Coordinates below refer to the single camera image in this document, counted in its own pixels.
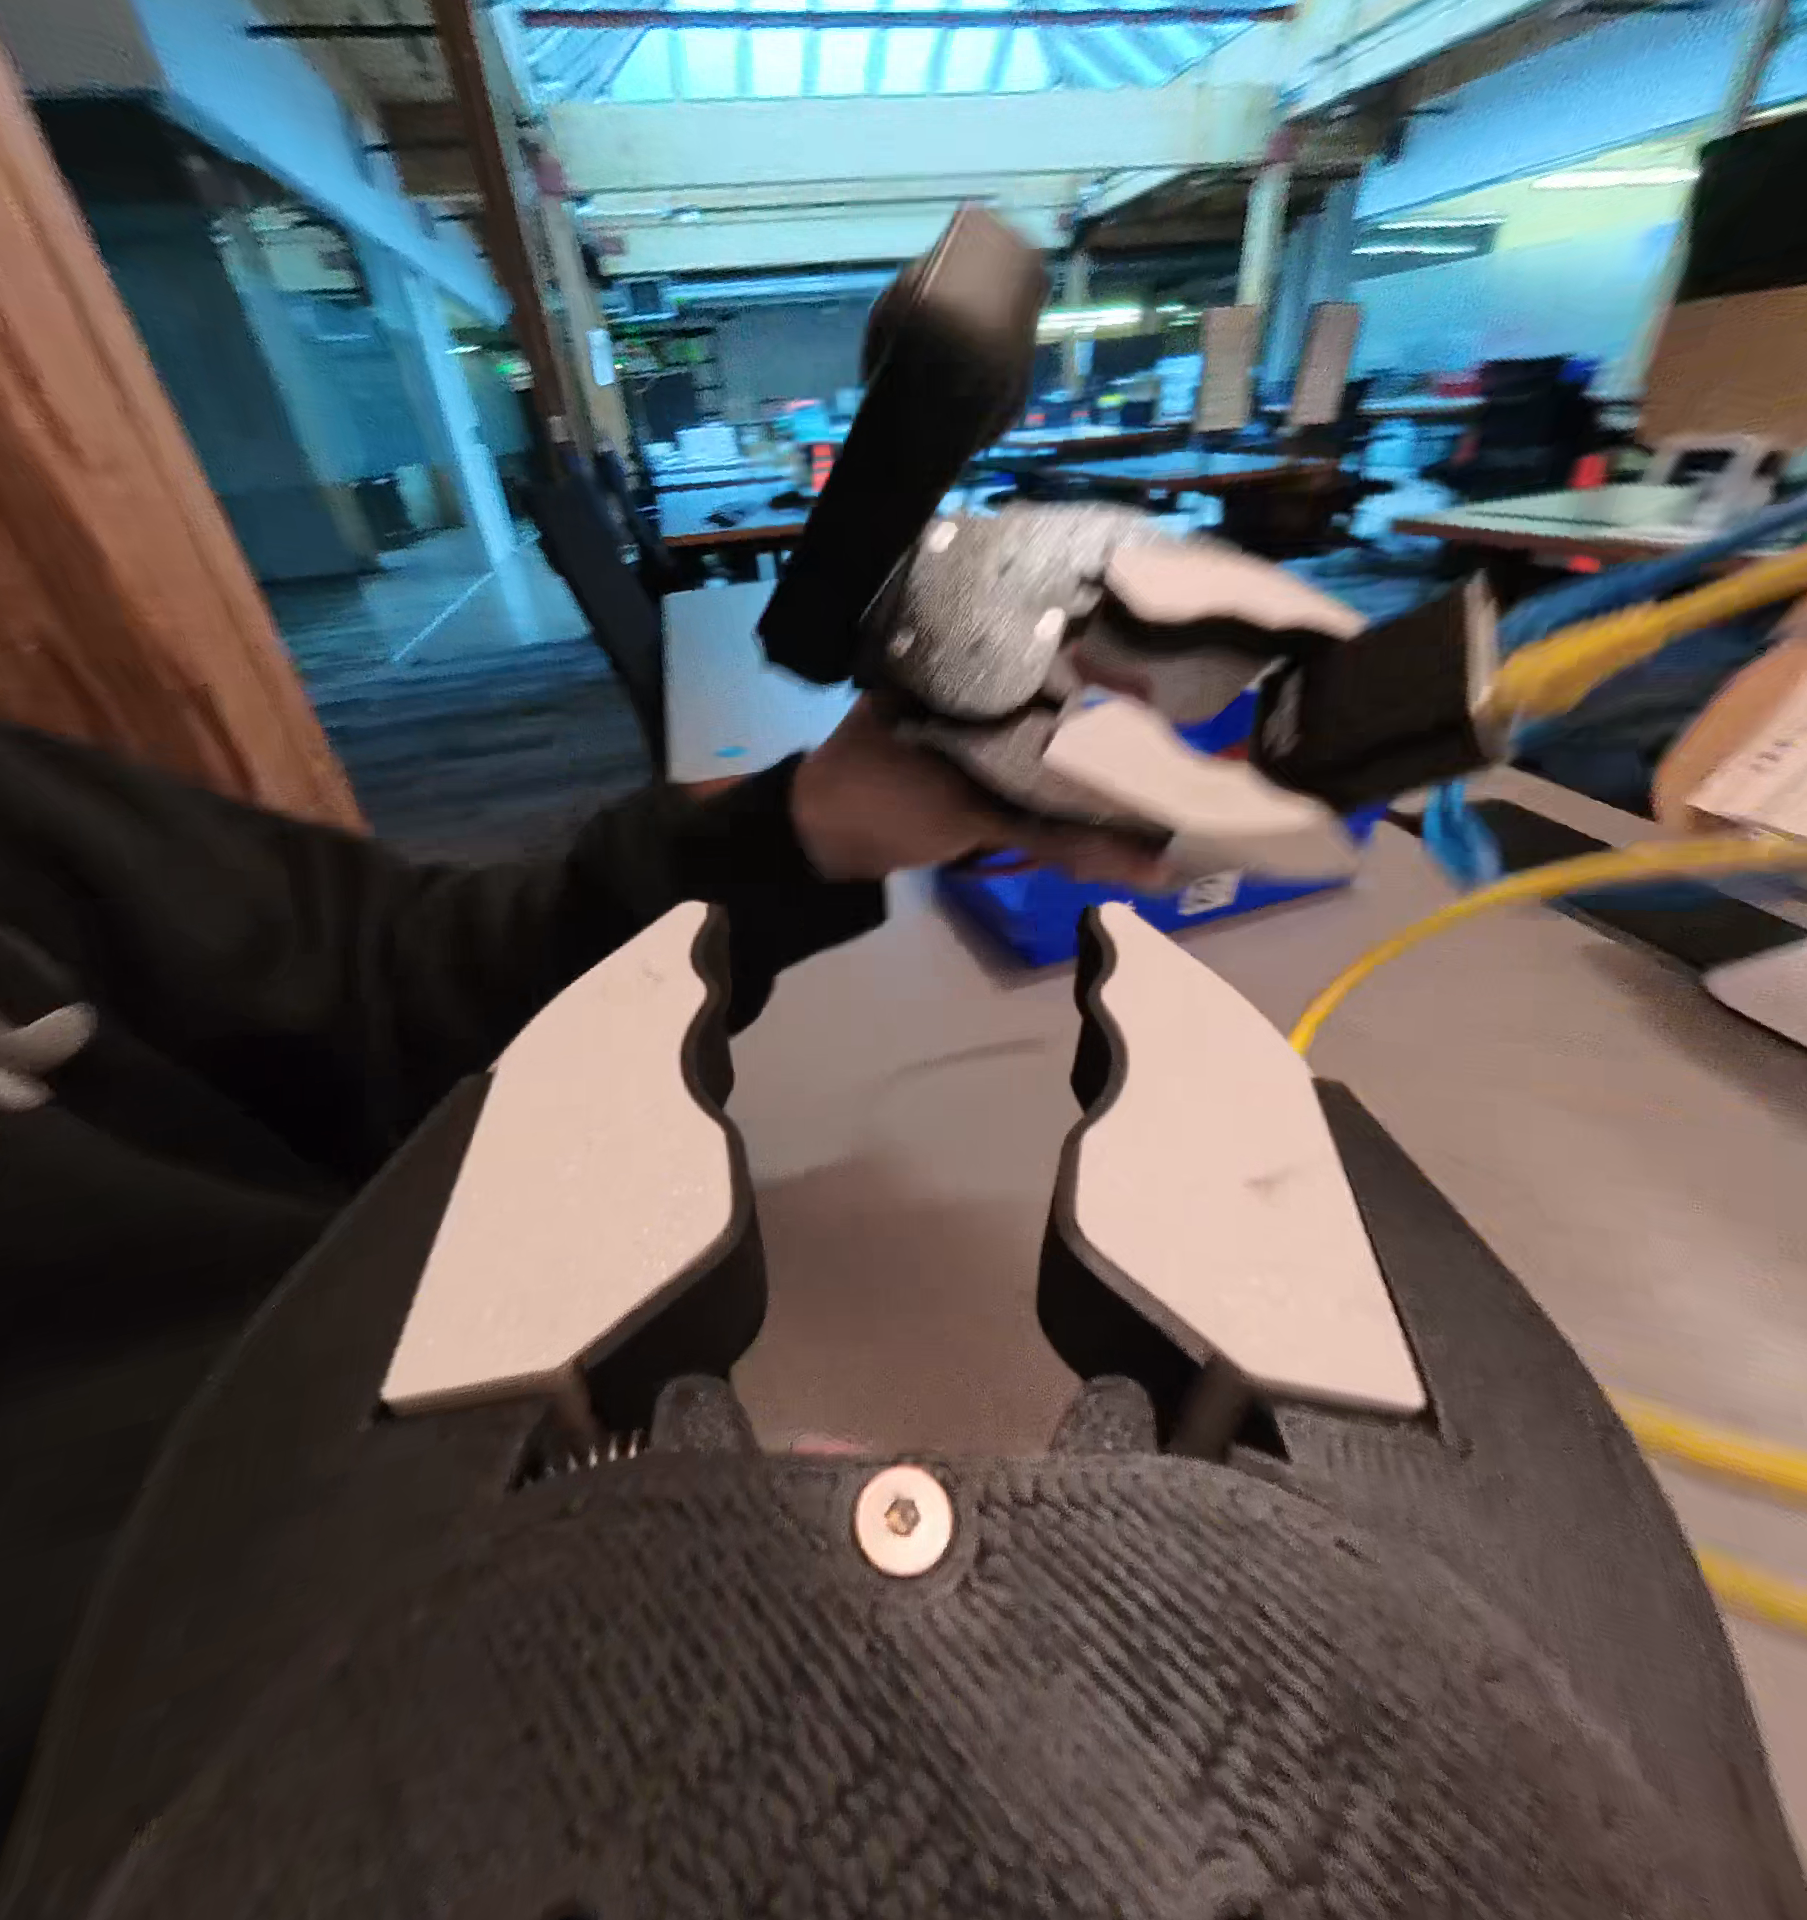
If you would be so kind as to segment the person's left hand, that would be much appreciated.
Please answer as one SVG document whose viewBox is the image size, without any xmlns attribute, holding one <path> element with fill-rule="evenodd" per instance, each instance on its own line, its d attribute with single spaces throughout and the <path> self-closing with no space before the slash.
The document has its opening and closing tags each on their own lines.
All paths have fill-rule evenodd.
<svg viewBox="0 0 1807 1920">
<path fill-rule="evenodd" d="M 1044 822 L 999 805 L 942 755 L 902 737 L 873 694 L 797 759 L 789 818 L 800 851 L 826 880 L 885 880 L 999 857 L 1125 891 L 1172 882 L 1172 865 L 1142 835 Z"/>
</svg>

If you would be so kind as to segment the wooden support post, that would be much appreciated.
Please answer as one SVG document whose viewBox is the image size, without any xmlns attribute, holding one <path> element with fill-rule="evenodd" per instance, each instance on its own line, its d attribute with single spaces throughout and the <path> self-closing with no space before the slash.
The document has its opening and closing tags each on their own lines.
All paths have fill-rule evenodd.
<svg viewBox="0 0 1807 1920">
<path fill-rule="evenodd" d="M 2 47 L 0 718 L 366 831 Z"/>
</svg>

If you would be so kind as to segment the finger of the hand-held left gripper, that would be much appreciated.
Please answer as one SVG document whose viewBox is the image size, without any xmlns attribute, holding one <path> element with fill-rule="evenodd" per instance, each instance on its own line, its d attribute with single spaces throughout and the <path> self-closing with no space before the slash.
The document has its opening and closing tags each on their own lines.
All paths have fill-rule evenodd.
<svg viewBox="0 0 1807 1920">
<path fill-rule="evenodd" d="M 1365 613 L 1223 542 L 1129 542 L 1102 567 L 1116 625 L 1142 647 L 1293 647 L 1351 640 Z"/>
<path fill-rule="evenodd" d="M 1249 760 L 1203 755 L 1155 707 L 1108 697 L 1071 707 L 1041 765 L 1121 827 L 1157 833 L 1165 861 L 1196 880 L 1217 871 L 1338 882 L 1360 844 L 1321 800 L 1277 787 Z"/>
</svg>

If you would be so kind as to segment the wooden document stand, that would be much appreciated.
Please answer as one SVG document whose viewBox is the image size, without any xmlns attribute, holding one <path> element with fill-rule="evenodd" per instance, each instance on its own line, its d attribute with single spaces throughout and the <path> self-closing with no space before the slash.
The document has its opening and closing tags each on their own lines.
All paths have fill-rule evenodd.
<svg viewBox="0 0 1807 1920">
<path fill-rule="evenodd" d="M 1689 835 L 1714 827 L 1747 827 L 1699 812 L 1692 795 L 1805 673 L 1807 640 L 1785 640 L 1719 689 L 1659 760 L 1656 778 L 1656 818 L 1659 825 Z"/>
</svg>

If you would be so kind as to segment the cardboard box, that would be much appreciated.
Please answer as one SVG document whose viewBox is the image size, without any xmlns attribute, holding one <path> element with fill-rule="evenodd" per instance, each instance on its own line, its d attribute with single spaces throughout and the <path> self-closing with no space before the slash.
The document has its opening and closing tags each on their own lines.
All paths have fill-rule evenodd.
<svg viewBox="0 0 1807 1920">
<path fill-rule="evenodd" d="M 1807 447 L 1807 283 L 1675 301 L 1639 395 L 1637 440 Z"/>
</svg>

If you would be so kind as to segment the grey desk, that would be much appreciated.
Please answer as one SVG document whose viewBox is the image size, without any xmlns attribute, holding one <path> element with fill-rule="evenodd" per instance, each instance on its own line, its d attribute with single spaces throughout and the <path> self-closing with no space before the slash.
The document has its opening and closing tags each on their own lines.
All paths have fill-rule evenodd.
<svg viewBox="0 0 1807 1920">
<path fill-rule="evenodd" d="M 735 1042 L 773 1309 L 738 1368 L 770 1444 L 1035 1452 L 1071 1394 L 1035 1323 L 1076 1114 L 1068 973 L 1014 973 L 924 875 Z M 1377 973 L 1346 1080 L 1631 1398 L 1807 1449 L 1807 1052 L 1659 956 L 1499 910 Z"/>
</svg>

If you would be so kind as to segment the blue plastic bin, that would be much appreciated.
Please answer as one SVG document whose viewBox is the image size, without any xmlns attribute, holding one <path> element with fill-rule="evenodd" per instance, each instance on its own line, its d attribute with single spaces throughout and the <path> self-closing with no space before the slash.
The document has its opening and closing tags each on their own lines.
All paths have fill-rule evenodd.
<svg viewBox="0 0 1807 1920">
<path fill-rule="evenodd" d="M 1257 697 L 1237 694 L 1218 711 L 1187 725 L 1172 725 L 1203 755 L 1249 759 L 1249 732 Z M 1346 812 L 1360 854 L 1369 851 L 1388 805 L 1369 805 Z M 1175 871 L 1175 885 L 1157 892 L 1108 888 L 1073 880 L 1054 867 L 1013 867 L 1006 858 L 942 867 L 935 892 L 942 909 L 988 942 L 1006 963 L 1031 969 L 1068 963 L 1080 947 L 1080 922 L 1099 903 L 1125 903 L 1146 924 L 1184 933 L 1209 924 L 1241 922 L 1292 903 L 1330 897 L 1347 888 L 1356 875 L 1338 882 L 1297 882 L 1266 875 L 1217 871 L 1187 880 Z"/>
</svg>

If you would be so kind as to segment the black network splitter box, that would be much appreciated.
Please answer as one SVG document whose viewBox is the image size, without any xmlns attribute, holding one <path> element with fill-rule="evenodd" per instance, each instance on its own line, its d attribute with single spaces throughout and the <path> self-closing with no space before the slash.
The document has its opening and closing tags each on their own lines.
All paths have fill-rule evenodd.
<svg viewBox="0 0 1807 1920">
<path fill-rule="evenodd" d="M 1286 657 L 1257 689 L 1252 765 L 1333 812 L 1467 778 L 1508 755 L 1493 705 L 1503 652 L 1483 572 L 1444 596 Z"/>
</svg>

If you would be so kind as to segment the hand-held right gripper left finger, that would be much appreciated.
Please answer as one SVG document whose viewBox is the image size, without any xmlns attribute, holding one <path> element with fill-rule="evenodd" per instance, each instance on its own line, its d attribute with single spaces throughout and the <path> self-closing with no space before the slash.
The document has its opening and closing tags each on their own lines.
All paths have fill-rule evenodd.
<svg viewBox="0 0 1807 1920">
<path fill-rule="evenodd" d="M 645 1420 L 768 1313 L 738 1127 L 729 924 L 684 903 L 500 1051 L 383 1381 L 391 1414 L 561 1404 Z"/>
</svg>

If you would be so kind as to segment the person's black hoodie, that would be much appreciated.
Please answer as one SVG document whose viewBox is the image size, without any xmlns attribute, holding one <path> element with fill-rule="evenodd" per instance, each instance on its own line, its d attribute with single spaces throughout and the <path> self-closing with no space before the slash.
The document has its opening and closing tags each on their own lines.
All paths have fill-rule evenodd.
<svg viewBox="0 0 1807 1920">
<path fill-rule="evenodd" d="M 458 894 L 0 725 L 0 1853 L 178 1407 L 469 1070 L 431 955 Z"/>
</svg>

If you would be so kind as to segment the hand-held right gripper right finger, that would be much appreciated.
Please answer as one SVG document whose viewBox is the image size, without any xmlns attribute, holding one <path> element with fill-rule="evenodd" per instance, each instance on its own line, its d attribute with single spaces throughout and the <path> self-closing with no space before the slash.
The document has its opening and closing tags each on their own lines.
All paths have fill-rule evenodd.
<svg viewBox="0 0 1807 1920">
<path fill-rule="evenodd" d="M 1082 916 L 1080 1119 L 1039 1257 L 1039 1323 L 1157 1421 L 1302 1404 L 1413 1421 L 1430 1394 L 1319 1083 L 1227 978 L 1130 906 Z"/>
</svg>

